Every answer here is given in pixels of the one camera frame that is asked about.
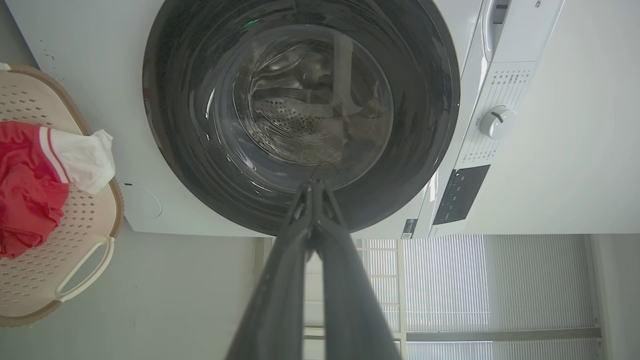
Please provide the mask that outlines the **white detergent drawer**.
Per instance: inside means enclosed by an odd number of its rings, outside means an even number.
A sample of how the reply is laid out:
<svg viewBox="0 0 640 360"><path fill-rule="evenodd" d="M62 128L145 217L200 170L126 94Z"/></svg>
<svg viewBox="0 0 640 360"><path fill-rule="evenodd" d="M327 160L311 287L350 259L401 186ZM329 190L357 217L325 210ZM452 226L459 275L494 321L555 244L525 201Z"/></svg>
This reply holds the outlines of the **white detergent drawer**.
<svg viewBox="0 0 640 360"><path fill-rule="evenodd" d="M490 63L536 62L547 47L565 0L486 0L481 16Z"/></svg>

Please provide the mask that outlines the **white round control knob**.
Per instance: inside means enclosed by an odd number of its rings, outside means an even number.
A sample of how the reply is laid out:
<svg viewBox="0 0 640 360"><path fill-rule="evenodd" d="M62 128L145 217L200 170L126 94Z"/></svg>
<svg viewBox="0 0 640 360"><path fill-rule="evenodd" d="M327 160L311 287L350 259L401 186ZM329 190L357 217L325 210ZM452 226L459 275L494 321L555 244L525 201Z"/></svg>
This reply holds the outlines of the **white round control knob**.
<svg viewBox="0 0 640 360"><path fill-rule="evenodd" d="M490 109L481 119L478 129L490 139L499 141L514 130L518 114L505 105Z"/></svg>

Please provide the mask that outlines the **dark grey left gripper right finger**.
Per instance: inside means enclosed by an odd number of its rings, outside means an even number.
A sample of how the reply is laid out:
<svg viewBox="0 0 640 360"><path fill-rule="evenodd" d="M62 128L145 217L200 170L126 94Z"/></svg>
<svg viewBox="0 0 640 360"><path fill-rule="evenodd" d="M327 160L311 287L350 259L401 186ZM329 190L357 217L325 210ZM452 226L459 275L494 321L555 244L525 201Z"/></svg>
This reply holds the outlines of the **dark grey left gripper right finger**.
<svg viewBox="0 0 640 360"><path fill-rule="evenodd" d="M326 360L401 360L333 192L314 182L314 250L322 262Z"/></svg>

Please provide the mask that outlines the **red and white garment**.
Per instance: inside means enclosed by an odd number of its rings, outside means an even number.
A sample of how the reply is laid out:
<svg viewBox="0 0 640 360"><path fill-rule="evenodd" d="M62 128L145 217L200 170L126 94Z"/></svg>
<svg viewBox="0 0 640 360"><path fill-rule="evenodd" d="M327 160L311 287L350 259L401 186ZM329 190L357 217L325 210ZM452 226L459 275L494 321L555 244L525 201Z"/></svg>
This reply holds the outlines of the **red and white garment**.
<svg viewBox="0 0 640 360"><path fill-rule="evenodd" d="M60 224L70 185L95 195L115 177L112 135L0 123L0 259L41 246Z"/></svg>

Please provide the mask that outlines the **black washer display panel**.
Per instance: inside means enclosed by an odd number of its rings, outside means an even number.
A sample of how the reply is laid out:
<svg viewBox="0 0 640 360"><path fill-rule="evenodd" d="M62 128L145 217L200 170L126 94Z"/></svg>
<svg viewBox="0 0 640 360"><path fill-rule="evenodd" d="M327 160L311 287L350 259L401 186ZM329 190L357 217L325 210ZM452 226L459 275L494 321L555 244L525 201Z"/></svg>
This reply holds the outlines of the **black washer display panel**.
<svg viewBox="0 0 640 360"><path fill-rule="evenodd" d="M434 225L454 223L467 218L490 166L453 170L435 214Z"/></svg>

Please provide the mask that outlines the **white front-load washing machine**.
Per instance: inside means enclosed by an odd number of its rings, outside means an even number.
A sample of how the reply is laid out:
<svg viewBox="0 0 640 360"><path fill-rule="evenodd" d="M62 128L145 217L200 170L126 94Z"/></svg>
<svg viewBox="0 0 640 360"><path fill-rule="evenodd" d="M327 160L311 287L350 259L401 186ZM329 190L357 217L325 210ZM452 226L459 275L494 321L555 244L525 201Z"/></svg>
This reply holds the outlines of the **white front-load washing machine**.
<svg viewBox="0 0 640 360"><path fill-rule="evenodd" d="M486 0L433 2L458 61L461 96L451 142L405 206L350 231L361 239L454 234L640 234L640 0L565 0L537 61L490 63ZM160 216L130 222L160 234L272 236L200 201L174 173L147 118L147 41L166 0L5 0L39 68L87 123L114 137L118 182L156 196ZM518 114L503 139L480 132L496 106ZM490 166L466 219L434 224L453 170Z"/></svg>

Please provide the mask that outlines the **round white filter cover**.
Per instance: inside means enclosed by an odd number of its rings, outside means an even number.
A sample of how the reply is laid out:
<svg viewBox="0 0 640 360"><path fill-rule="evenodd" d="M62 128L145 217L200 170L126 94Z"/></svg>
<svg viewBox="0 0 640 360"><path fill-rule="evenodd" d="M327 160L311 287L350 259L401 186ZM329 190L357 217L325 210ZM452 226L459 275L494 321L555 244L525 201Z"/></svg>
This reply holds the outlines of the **round white filter cover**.
<svg viewBox="0 0 640 360"><path fill-rule="evenodd" d="M120 181L119 189L125 203L125 218L130 223L156 219L162 214L162 205L148 189L134 182Z"/></svg>

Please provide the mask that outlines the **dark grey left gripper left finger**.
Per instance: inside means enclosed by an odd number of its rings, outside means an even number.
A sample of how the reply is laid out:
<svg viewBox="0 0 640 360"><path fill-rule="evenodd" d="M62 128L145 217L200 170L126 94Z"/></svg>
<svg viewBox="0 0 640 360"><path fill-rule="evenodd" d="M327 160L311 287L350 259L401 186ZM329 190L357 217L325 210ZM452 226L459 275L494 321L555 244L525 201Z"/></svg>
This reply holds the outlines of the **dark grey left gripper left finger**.
<svg viewBox="0 0 640 360"><path fill-rule="evenodd" d="M310 182L298 188L226 360L302 360L306 263L313 232L312 189Z"/></svg>

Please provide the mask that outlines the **black round glass washer door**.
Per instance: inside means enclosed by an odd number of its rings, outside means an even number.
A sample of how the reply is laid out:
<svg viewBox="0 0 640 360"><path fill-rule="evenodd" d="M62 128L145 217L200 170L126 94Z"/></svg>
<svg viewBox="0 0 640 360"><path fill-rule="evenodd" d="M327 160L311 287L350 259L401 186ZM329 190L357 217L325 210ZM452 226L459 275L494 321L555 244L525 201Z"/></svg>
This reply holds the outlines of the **black round glass washer door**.
<svg viewBox="0 0 640 360"><path fill-rule="evenodd" d="M345 35L384 71L393 125L374 161L282 161L239 121L233 80L241 61L259 44L298 34ZM218 215L272 236L310 180L332 189L350 231L407 205L441 163L461 97L449 29L422 0L166 0L142 79L150 127L178 178Z"/></svg>

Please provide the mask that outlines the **beige perforated laundry basket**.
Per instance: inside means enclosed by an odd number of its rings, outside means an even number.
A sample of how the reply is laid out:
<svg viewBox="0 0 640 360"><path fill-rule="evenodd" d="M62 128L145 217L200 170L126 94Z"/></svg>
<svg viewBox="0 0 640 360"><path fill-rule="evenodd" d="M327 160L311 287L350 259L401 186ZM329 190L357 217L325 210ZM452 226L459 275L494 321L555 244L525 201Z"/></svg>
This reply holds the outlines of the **beige perforated laundry basket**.
<svg viewBox="0 0 640 360"><path fill-rule="evenodd" d="M87 121L51 76L0 63L0 123L17 121L90 136ZM109 265L124 219L115 177L97 194L73 184L48 239L14 259L0 259L0 328L30 325L86 290Z"/></svg>

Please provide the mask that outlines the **steel perforated washer drum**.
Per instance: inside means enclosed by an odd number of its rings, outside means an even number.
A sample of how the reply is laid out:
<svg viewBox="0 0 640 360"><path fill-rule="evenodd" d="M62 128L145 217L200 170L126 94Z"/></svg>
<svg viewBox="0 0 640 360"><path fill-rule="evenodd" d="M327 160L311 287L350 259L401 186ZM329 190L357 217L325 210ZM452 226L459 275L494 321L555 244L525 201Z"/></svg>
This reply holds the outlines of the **steel perforated washer drum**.
<svg viewBox="0 0 640 360"><path fill-rule="evenodd" d="M258 44L233 77L237 117L270 155L300 166L375 161L393 127L393 96L371 53L342 34Z"/></svg>

